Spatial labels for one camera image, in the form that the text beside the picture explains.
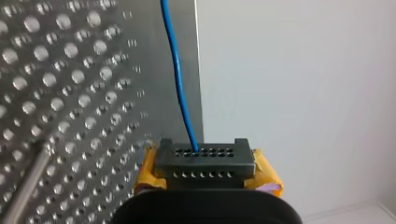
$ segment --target perforated metal sheet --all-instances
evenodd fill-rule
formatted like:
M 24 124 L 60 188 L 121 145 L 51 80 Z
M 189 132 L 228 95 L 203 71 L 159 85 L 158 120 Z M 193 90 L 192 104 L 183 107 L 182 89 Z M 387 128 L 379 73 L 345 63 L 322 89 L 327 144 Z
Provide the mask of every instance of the perforated metal sheet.
M 164 131 L 166 126 L 182 128 L 176 98 L 167 97 L 174 86 L 160 84 L 169 91 L 150 95 L 157 82 L 148 77 L 152 69 L 145 65 L 151 57 L 142 46 L 149 45 L 139 45 L 145 41 L 139 37 L 148 34 L 138 34 L 147 30 L 135 14 L 155 20 L 141 11 L 151 4 L 0 3 L 0 212 L 32 157 L 29 142 L 36 139 L 51 142 L 56 154 L 23 222 L 107 223 L 134 195 L 144 146 L 162 135 L 173 137 Z M 192 69 L 197 74 L 197 67 Z M 159 113 L 155 105 L 163 101 L 172 102 L 177 112 Z M 202 139 L 202 127 L 198 130 Z

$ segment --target blue wire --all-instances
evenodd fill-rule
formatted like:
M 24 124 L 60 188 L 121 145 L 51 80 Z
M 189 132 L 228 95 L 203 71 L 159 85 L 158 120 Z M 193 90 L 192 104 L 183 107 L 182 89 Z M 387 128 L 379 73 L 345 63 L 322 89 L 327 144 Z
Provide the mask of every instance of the blue wire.
M 169 7 L 167 0 L 161 0 L 161 11 L 163 12 L 163 23 L 165 24 L 166 33 L 168 34 L 169 45 L 172 51 L 172 58 L 175 70 L 175 82 L 177 90 L 178 104 L 180 105 L 181 114 L 183 116 L 184 125 L 190 138 L 190 143 L 194 151 L 198 151 L 198 144 L 195 138 L 194 129 L 191 125 L 189 110 L 187 109 L 186 97 L 183 91 L 183 79 L 181 77 L 180 59 L 178 58 L 177 40 L 169 15 Z

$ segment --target hole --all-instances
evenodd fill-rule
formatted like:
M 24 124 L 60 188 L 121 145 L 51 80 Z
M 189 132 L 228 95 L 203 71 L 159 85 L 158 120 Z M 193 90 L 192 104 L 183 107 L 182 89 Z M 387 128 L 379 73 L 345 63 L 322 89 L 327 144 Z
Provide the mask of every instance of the hole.
M 85 210 L 83 208 L 78 208 L 76 210 L 76 216 L 84 215 L 84 213 L 85 213 Z
M 97 176 L 98 173 L 97 173 L 96 171 L 91 171 L 91 175 L 92 175 L 92 176 Z
M 73 176 L 65 175 L 64 176 L 64 183 L 70 183 L 73 180 Z
M 3 131 L 3 136 L 5 139 L 9 141 L 14 137 L 14 132 L 12 132 L 10 129 L 5 129 Z
M 22 105 L 22 110 L 23 110 L 23 112 L 25 112 L 25 114 L 30 115 L 33 112 L 35 112 L 35 104 L 33 104 L 30 101 L 25 102 Z
M 101 131 L 101 135 L 103 137 L 108 136 L 109 134 L 111 134 L 111 132 L 113 132 L 113 128 L 112 127 L 106 127 Z
M 121 121 L 122 121 L 122 116 L 120 114 L 113 114 L 111 116 L 111 123 L 113 125 L 119 125 Z
M 46 35 L 46 40 L 49 44 L 53 45 L 58 41 L 58 36 L 55 33 L 49 33 Z
M 114 153 L 116 153 L 116 149 L 112 147 L 107 151 L 107 156 L 112 156 Z
M 122 79 L 120 79 L 119 83 L 117 84 L 117 87 L 120 90 L 124 90 L 124 89 L 128 88 L 130 85 L 131 85 L 131 81 L 129 79 L 122 78 Z
M 81 105 L 81 107 L 87 107 L 87 105 L 89 105 L 90 102 L 91 102 L 91 98 L 86 94 L 80 95 L 78 97 L 78 104 Z
M 39 205 L 35 211 L 41 216 L 46 213 L 46 207 L 44 205 Z
M 65 86 L 62 89 L 62 93 L 64 94 L 64 96 L 69 96 L 73 93 L 73 88 L 71 86 Z
M 86 185 L 85 185 L 85 180 L 80 180 L 77 182 L 77 187 L 79 190 L 84 190 Z
M 73 43 L 67 43 L 66 45 L 64 45 L 64 54 L 68 57 L 68 58 L 74 58 L 78 55 L 78 48 L 75 44 Z
M 47 175 L 53 176 L 53 175 L 55 175 L 55 171 L 56 171 L 56 168 L 54 165 L 49 165 L 47 167 Z
M 114 104 L 117 101 L 117 94 L 114 91 L 106 93 L 106 101 L 109 104 Z
M 64 146 L 64 150 L 68 153 L 68 154 L 73 154 L 73 152 L 76 150 L 76 144 L 69 142 L 66 143 L 66 145 Z
M 47 204 L 55 203 L 55 197 L 50 196 L 46 198 Z
M 31 133 L 32 133 L 32 135 L 33 135 L 34 137 L 38 137 L 38 136 L 41 134 L 41 132 L 42 132 L 41 127 L 38 127 L 37 125 L 34 125 L 34 126 L 32 127 Z
M 91 27 L 99 26 L 102 22 L 100 19 L 99 13 L 96 11 L 90 11 L 87 17 L 87 22 L 90 24 Z
M 72 72 L 72 79 L 76 84 L 80 84 L 85 79 L 84 73 L 81 70 L 75 70 Z
M 105 105 L 99 105 L 99 107 L 96 109 L 96 113 L 98 115 L 104 115 L 107 111 L 107 106 Z
M 47 12 L 51 11 L 51 6 L 48 3 L 37 3 L 35 9 L 41 15 L 45 15 Z
M 59 28 L 61 28 L 61 30 L 70 29 L 72 26 L 72 22 L 66 14 L 59 14 L 56 18 L 56 23 L 58 24 Z
M 50 102 L 50 107 L 55 111 L 60 111 L 64 108 L 64 102 L 60 98 L 53 98 Z
M 59 164 L 64 164 L 67 161 L 67 159 L 66 159 L 66 157 L 60 156 L 60 157 L 58 157 L 58 159 L 56 159 L 56 161 Z
M 0 21 L 0 36 L 5 35 L 6 33 L 8 33 L 8 26 L 5 22 Z
M 27 81 L 23 77 L 15 77 L 13 81 L 15 89 L 21 91 L 27 87 Z
M 80 133 L 77 133 L 77 134 L 76 134 L 76 139 L 77 139 L 78 141 L 81 141 L 81 140 L 83 140 L 83 139 L 85 138 L 85 136 L 87 136 L 87 133 L 86 133 L 86 132 L 80 132 Z
M 93 44 L 93 50 L 95 51 L 95 53 L 97 55 L 104 54 L 107 50 L 107 45 L 106 45 L 105 41 L 103 41 L 103 40 L 95 41 L 95 43 Z
M 49 111 L 47 114 L 41 116 L 41 119 L 45 123 L 48 123 L 48 122 L 52 122 L 55 119 L 55 117 L 56 117 L 56 115 L 53 112 Z
M 106 206 L 104 204 L 99 204 L 98 205 L 98 211 L 101 212 L 103 210 L 106 210 Z
M 78 196 L 79 196 L 79 194 L 78 194 L 77 192 L 72 192 L 72 193 L 70 194 L 70 199 L 71 199 L 71 200 L 75 200 L 76 198 L 78 198 Z
M 88 117 L 85 119 L 85 127 L 91 129 L 96 124 L 96 119 L 93 117 Z
M 121 171 L 121 169 L 118 166 L 114 166 L 113 169 L 112 169 L 112 173 L 113 174 L 119 173 L 120 171 Z
M 107 80 L 111 79 L 111 77 L 113 76 L 113 72 L 111 71 L 111 69 L 109 67 L 103 67 L 100 70 L 99 75 L 102 78 L 102 80 L 107 81 Z
M 44 187 L 47 186 L 50 182 L 48 181 L 48 179 L 40 179 L 40 181 L 38 181 L 38 185 L 40 187 Z
M 122 110 L 125 112 L 131 111 L 132 107 L 134 107 L 134 103 L 131 102 L 125 102 L 125 104 L 123 104 L 122 106 Z
M 40 22 L 35 17 L 28 16 L 23 22 L 25 28 L 30 33 L 35 33 L 40 30 Z
M 59 214 L 59 213 L 54 213 L 54 214 L 52 215 L 52 218 L 53 218 L 54 220 L 58 220 L 58 219 L 61 219 L 61 218 L 62 218 L 62 215 Z
M 7 113 L 7 109 L 5 106 L 0 105 L 0 118 L 2 118 Z
M 83 60 L 83 63 L 86 68 L 91 68 L 95 64 L 95 59 L 88 56 Z
M 55 186 L 53 187 L 53 192 L 54 192 L 55 194 L 61 194 L 61 193 L 62 193 L 62 190 L 63 190 L 63 187 L 62 187 L 61 184 L 57 184 L 57 185 L 55 185 Z
M 49 52 L 44 46 L 40 45 L 35 47 L 34 55 L 40 62 L 42 62 L 48 59 Z
M 102 193 L 102 190 L 99 188 L 94 188 L 92 192 L 93 192 L 93 195 L 97 196 L 98 194 Z
M 92 148 L 92 149 L 96 150 L 96 149 L 98 149 L 99 146 L 101 146 L 101 145 L 102 145 L 102 142 L 101 142 L 101 140 L 100 140 L 99 138 L 93 138 L 93 139 L 91 140 L 91 148 Z

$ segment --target metal rod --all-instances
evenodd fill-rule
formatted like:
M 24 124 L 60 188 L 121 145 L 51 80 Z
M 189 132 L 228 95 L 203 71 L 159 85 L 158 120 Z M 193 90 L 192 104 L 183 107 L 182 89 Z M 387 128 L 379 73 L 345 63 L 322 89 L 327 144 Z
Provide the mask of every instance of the metal rod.
M 29 202 L 31 195 L 35 190 L 35 186 L 46 168 L 52 151 L 48 147 L 42 147 L 35 157 L 32 166 L 26 172 L 22 182 L 17 187 L 17 190 L 12 196 L 9 208 L 3 219 L 4 224 L 16 224 L 19 223 L 21 214 L 23 213 L 26 205 Z

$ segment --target black connector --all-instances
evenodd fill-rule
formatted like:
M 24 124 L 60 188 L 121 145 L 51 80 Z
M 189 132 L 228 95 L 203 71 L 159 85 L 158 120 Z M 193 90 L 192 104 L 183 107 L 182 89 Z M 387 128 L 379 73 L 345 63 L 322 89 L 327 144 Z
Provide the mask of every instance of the black connector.
M 255 163 L 247 139 L 234 144 L 174 144 L 163 139 L 154 174 L 165 178 L 168 189 L 241 189 L 254 176 Z

